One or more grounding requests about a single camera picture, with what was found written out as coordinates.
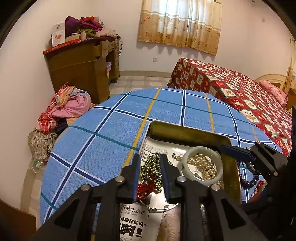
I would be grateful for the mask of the cream wooden headboard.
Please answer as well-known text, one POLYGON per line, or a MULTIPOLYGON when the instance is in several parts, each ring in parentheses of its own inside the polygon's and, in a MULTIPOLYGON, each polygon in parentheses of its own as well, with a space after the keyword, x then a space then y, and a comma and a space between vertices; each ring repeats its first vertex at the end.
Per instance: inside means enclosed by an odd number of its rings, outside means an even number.
MULTIPOLYGON (((267 74, 262 77, 259 77, 255 80, 256 83, 259 82, 259 80, 267 80, 268 82, 272 83, 273 85, 277 86, 280 88, 283 92, 283 87, 285 83, 286 77, 280 74, 267 74)), ((290 90, 287 94, 288 96, 288 103, 286 105, 286 109, 291 113, 292 112, 292 107, 295 106, 295 90, 290 90)))

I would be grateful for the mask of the white product box on desk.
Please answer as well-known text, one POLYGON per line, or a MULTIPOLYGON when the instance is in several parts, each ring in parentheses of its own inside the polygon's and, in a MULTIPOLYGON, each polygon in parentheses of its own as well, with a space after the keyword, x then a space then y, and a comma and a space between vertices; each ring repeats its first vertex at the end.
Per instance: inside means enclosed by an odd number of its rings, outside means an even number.
POLYGON ((65 22, 52 26, 52 46, 58 46, 65 42, 65 22))

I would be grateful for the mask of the red patchwork bedspread bed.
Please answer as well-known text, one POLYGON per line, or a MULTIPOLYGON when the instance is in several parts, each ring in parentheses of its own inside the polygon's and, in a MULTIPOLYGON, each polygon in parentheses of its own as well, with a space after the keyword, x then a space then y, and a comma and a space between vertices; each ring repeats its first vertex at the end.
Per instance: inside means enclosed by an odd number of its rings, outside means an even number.
POLYGON ((292 115, 246 75, 212 63, 180 58, 168 87, 206 92, 226 102, 279 145, 285 155, 290 154, 292 115))

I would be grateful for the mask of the pile of clothes on floor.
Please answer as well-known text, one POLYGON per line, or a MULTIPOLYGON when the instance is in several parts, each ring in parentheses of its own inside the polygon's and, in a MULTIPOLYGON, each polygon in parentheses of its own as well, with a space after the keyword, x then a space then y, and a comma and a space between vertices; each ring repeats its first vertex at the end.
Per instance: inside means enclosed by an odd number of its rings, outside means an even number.
POLYGON ((36 129, 50 133, 57 128, 58 120, 78 118, 93 107, 94 104, 87 91, 66 82, 54 94, 47 109, 40 114, 36 129))

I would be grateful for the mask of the blue plaid tablecloth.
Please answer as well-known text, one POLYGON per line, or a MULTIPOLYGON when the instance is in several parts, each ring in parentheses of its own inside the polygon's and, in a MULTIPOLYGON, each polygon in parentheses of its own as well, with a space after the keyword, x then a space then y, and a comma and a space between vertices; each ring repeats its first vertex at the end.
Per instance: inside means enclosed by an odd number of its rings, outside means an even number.
MULTIPOLYGON (((227 136, 232 146, 246 149, 252 156, 259 154, 259 145, 282 154, 262 130, 210 94, 171 88, 123 93, 83 114, 59 136, 42 182, 42 225, 82 185, 96 187, 120 176, 123 168, 132 164, 133 156, 140 155, 152 121, 227 136)), ((245 164, 242 169, 239 181, 250 182, 245 164)), ((160 158, 151 156, 140 165, 135 202, 153 191, 161 192, 161 177, 160 158)))

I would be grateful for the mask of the beige side window curtain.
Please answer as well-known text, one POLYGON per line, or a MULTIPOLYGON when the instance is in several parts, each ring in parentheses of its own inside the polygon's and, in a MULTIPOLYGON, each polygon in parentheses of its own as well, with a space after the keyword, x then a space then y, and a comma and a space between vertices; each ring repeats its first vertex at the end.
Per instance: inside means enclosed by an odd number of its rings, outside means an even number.
POLYGON ((295 39, 293 36, 290 37, 290 47, 291 47, 291 60, 290 66, 287 70, 287 76, 283 90, 286 94, 292 89, 295 90, 295 39))

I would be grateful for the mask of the grey floral fabric bag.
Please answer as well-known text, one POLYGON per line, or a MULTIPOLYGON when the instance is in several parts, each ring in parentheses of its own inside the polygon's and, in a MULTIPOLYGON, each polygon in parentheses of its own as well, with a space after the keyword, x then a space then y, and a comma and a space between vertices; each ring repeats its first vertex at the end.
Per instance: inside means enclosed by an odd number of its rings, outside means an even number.
POLYGON ((45 161, 49 158, 58 135, 55 132, 43 133, 34 129, 28 135, 28 145, 34 161, 45 161))

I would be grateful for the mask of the beige patterned window curtain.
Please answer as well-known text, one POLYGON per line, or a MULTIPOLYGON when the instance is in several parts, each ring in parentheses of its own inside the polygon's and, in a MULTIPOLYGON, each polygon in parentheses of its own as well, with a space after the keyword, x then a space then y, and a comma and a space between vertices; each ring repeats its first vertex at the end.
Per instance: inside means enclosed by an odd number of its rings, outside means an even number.
POLYGON ((138 40, 217 55, 222 1, 143 1, 138 40))

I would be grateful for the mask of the pink metal tin box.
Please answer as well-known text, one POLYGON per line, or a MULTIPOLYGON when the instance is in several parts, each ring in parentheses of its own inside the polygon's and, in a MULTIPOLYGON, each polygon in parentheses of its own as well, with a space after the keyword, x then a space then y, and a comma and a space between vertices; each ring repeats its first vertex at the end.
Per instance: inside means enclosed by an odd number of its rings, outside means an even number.
POLYGON ((227 136, 196 128, 152 121, 139 154, 141 162, 157 155, 160 158, 163 185, 160 197, 171 208, 179 206, 180 240, 234 240, 242 220, 237 211, 241 190, 236 160, 223 154, 231 147, 227 136), (215 164, 214 179, 204 180, 193 173, 187 160, 195 154, 211 158, 215 164))

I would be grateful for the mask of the pink floral pillow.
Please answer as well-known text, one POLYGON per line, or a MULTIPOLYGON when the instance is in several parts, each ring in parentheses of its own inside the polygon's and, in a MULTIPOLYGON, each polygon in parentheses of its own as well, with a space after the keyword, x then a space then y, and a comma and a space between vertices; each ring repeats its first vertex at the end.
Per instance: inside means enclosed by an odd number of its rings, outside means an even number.
POLYGON ((280 88, 268 82, 267 80, 259 80, 259 85, 261 85, 267 92, 271 93, 274 98, 284 107, 288 103, 288 96, 280 88))

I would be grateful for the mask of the brown wooden desk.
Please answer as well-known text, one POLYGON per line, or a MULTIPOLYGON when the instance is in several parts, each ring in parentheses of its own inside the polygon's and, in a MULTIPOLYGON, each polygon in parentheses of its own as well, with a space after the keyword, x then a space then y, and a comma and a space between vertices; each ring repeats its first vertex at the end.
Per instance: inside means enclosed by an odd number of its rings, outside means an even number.
POLYGON ((44 55, 55 92, 64 83, 87 91, 94 104, 109 99, 109 84, 117 81, 119 38, 81 40, 44 55))

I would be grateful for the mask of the pale jade bangle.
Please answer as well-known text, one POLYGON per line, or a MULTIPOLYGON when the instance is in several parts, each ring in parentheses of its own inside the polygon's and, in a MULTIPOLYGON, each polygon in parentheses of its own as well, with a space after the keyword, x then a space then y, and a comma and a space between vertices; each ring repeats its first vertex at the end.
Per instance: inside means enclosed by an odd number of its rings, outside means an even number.
POLYGON ((210 186, 222 180, 223 163, 217 151, 198 146, 185 152, 181 171, 187 179, 210 186))

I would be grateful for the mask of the pile of clothes on desk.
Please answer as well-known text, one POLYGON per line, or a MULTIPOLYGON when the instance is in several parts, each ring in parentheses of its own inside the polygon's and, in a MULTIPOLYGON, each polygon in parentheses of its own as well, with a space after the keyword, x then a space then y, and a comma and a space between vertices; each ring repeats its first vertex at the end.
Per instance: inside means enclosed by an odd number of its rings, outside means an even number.
POLYGON ((65 20, 65 37, 70 37, 72 34, 81 34, 82 32, 86 33, 87 37, 118 37, 118 34, 115 30, 106 29, 99 22, 96 22, 90 18, 81 17, 79 20, 67 16, 65 20))

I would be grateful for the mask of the silver bangle with red tassel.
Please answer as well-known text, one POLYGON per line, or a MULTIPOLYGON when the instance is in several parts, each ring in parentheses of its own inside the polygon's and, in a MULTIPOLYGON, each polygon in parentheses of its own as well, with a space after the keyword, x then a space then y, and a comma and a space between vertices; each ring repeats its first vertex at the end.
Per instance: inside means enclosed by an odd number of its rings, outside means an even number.
POLYGON ((178 206, 178 203, 169 204, 167 202, 163 187, 161 187, 161 192, 153 191, 145 199, 139 200, 138 203, 142 204, 149 211, 154 213, 166 212, 178 206))

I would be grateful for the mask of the long red flat box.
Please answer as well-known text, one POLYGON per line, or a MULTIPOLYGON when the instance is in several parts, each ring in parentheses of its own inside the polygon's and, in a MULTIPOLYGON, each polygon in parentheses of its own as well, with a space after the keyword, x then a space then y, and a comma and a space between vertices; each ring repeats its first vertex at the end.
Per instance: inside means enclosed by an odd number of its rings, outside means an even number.
POLYGON ((43 54, 45 55, 45 54, 48 54, 49 52, 55 51, 57 49, 60 49, 60 48, 63 48, 63 47, 69 46, 69 45, 76 44, 79 41, 80 41, 79 39, 75 39, 75 40, 70 40, 70 41, 62 43, 62 44, 58 44, 55 47, 52 47, 52 48, 49 48, 49 49, 43 51, 43 54))

